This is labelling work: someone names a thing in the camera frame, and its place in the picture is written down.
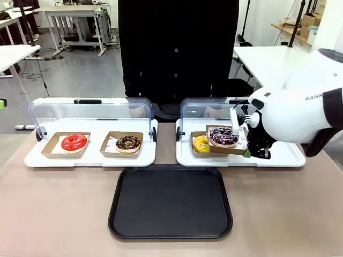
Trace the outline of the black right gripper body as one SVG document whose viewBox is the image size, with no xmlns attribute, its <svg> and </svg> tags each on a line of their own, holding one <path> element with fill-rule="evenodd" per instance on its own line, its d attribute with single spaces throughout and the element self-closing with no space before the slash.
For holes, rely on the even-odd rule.
<svg viewBox="0 0 343 257">
<path fill-rule="evenodd" d="M 272 147 L 276 139 L 272 138 L 262 126 L 257 126 L 253 128 L 248 125 L 248 149 L 250 149 L 251 154 L 257 154 L 258 150 L 265 147 Z"/>
</svg>

